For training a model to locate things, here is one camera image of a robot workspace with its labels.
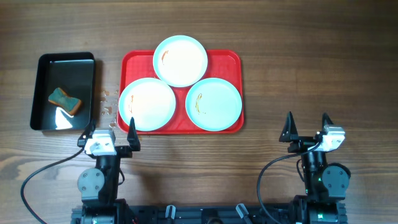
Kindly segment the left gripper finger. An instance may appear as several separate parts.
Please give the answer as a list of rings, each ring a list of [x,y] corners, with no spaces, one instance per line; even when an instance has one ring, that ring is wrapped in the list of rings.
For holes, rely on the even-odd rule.
[[[136,126],[133,117],[130,120],[129,131],[127,134],[127,141],[129,143],[129,148],[131,151],[141,150],[141,144],[137,135]]]
[[[95,129],[96,129],[96,120],[92,119],[85,128],[84,132],[82,133],[81,139],[86,140],[92,138]]]

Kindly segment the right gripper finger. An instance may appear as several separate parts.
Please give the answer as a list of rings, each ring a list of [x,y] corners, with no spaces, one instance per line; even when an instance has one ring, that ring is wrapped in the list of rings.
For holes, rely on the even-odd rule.
[[[280,142],[293,142],[298,141],[299,135],[295,125],[294,117],[291,111],[287,113],[284,128],[280,134]]]
[[[323,131],[326,130],[326,127],[329,125],[333,125],[333,122],[327,113],[323,113],[323,115],[322,115],[322,130]]]

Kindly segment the orange green scrub sponge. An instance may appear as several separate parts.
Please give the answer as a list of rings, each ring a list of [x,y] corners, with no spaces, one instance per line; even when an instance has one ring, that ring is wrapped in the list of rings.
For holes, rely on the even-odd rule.
[[[53,105],[61,107],[71,116],[75,115],[82,105],[80,99],[69,96],[61,88],[56,88],[53,93],[49,95],[48,101]]]

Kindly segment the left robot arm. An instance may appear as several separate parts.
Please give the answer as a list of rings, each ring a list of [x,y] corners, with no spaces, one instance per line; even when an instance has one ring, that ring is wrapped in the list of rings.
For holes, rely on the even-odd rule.
[[[132,224],[137,222],[134,212],[125,199],[118,199],[121,159],[131,158],[141,150],[134,119],[131,118],[127,146],[116,146],[116,136],[111,128],[96,128],[92,121],[78,138],[77,146],[96,160],[94,168],[84,170],[77,181],[81,193],[81,208],[72,210],[71,224]]]

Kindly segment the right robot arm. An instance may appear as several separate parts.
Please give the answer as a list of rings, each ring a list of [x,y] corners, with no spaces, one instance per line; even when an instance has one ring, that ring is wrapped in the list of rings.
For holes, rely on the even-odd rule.
[[[314,137],[299,136],[294,117],[288,113],[279,141],[288,142],[289,153],[298,153],[306,194],[296,195],[289,203],[289,222],[343,224],[348,222],[345,204],[351,172],[339,163],[327,163],[326,154],[338,149],[345,131],[325,113],[322,130]]]

